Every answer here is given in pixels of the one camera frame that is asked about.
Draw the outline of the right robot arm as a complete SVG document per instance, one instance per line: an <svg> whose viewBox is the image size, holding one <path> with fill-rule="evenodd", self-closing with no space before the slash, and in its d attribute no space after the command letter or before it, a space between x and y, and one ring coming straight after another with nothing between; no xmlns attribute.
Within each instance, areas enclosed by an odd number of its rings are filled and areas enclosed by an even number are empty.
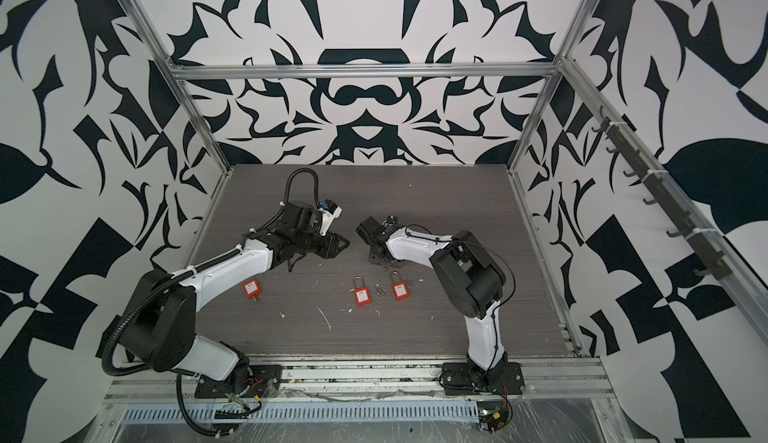
<svg viewBox="0 0 768 443"><path fill-rule="evenodd" d="M470 370L486 380L503 371L506 350L498 313L506 274L487 247L469 231L437 235L421 225L403 225L394 216L384 222L368 217L356 232L368 245L374 264L415 263L432 269L450 303L465 318Z"/></svg>

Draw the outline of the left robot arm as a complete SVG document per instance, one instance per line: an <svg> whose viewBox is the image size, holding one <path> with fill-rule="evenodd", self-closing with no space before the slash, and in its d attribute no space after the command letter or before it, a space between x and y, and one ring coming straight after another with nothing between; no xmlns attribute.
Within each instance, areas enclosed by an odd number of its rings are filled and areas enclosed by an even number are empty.
<svg viewBox="0 0 768 443"><path fill-rule="evenodd" d="M331 200L316 206L286 202L273 221L250 230L231 250L173 273L146 273L104 345L103 371L121 377L152 370L215 381L243 372L247 364L240 352L197 333L198 312L282 264L293 267L308 254L338 256L349 245L330 229L341 214Z"/></svg>

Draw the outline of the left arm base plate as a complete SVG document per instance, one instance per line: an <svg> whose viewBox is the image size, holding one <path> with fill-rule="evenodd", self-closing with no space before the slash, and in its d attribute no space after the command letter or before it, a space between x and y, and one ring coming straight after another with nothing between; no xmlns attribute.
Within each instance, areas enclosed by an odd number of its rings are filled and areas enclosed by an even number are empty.
<svg viewBox="0 0 768 443"><path fill-rule="evenodd" d="M283 366L278 364L240 365L222 381L201 376L194 396L197 399L264 397L280 388L282 372Z"/></svg>

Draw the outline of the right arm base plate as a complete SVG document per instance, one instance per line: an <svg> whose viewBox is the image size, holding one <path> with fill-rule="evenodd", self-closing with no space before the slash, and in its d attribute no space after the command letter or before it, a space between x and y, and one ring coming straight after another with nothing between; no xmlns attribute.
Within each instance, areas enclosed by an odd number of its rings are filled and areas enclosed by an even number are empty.
<svg viewBox="0 0 768 443"><path fill-rule="evenodd" d="M473 363L443 363L438 383L449 396L521 395L526 387L520 364L506 360L497 363L489 372Z"/></svg>

